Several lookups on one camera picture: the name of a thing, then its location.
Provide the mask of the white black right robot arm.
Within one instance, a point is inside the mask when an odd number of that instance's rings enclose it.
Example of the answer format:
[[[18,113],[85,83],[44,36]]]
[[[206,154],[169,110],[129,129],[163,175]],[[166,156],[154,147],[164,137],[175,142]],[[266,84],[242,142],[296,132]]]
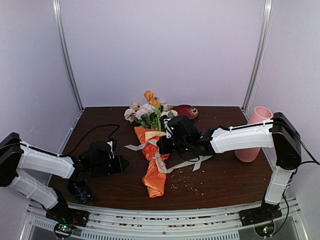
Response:
[[[256,210],[259,220],[268,220],[280,203],[295,169],[302,163],[300,135],[281,113],[261,122],[230,127],[218,127],[199,132],[187,116],[163,119],[166,134],[156,145],[161,155],[176,151],[191,153],[198,161],[236,150],[274,148],[276,165],[265,191],[262,206]]]

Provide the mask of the orange flower bouquet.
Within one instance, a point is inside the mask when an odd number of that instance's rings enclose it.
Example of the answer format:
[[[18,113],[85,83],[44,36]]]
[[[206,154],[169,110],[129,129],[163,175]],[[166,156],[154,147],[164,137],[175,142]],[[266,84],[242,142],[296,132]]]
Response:
[[[124,119],[135,122],[134,132],[140,142],[137,147],[130,149],[142,150],[143,156],[148,160],[148,169],[142,178],[142,183],[147,187],[150,198],[161,197],[165,193],[167,174],[165,173],[165,160],[170,154],[161,154],[157,141],[166,135],[162,126],[162,118],[172,119],[178,115],[174,107],[159,101],[153,92],[144,93],[145,104],[133,103],[124,112]]]

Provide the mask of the grey printed ribbon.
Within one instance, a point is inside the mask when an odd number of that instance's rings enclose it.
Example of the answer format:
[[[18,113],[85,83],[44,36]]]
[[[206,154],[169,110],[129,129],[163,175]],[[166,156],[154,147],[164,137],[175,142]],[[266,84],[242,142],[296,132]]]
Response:
[[[148,145],[153,145],[156,147],[156,140],[155,139],[149,139],[146,143],[140,144],[138,146],[129,144],[125,145],[124,147],[133,151],[140,151],[143,150]],[[191,160],[184,160],[176,165],[173,165],[170,168],[167,168],[167,163],[172,161],[172,157],[169,157],[167,160],[165,160],[164,156],[161,156],[159,150],[155,152],[155,157],[152,157],[152,160],[155,160],[155,164],[157,167],[157,170],[161,174],[170,174],[173,170],[181,169],[188,166],[193,166],[192,171],[195,172],[200,169],[202,162],[209,160],[212,158],[212,155],[209,156],[200,156],[199,158],[194,158]]]

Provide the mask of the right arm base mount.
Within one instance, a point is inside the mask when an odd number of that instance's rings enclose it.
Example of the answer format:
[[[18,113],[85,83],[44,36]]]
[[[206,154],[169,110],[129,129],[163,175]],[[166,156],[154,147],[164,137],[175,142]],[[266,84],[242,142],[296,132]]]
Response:
[[[255,233],[262,238],[271,237],[275,233],[275,219],[280,217],[282,217],[282,211],[278,208],[262,206],[239,212],[242,226],[254,226]]]

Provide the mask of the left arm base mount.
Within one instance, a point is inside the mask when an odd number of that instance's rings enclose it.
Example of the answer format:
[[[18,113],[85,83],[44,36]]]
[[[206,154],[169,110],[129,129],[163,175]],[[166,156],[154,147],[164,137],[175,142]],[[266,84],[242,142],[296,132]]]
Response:
[[[52,208],[42,206],[48,219],[57,223],[53,227],[53,233],[58,239],[69,238],[77,227],[86,227],[90,213],[85,210],[70,208],[64,199],[58,199]]]

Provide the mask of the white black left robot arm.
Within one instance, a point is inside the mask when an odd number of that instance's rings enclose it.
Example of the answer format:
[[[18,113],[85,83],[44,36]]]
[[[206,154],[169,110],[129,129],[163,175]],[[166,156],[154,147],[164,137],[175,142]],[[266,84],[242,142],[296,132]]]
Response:
[[[45,186],[26,173],[26,169],[48,173],[73,183],[123,172],[130,162],[116,155],[116,140],[96,141],[79,156],[62,155],[32,146],[10,133],[0,143],[0,185],[14,189],[51,210],[61,222],[72,218],[72,211],[58,190]]]

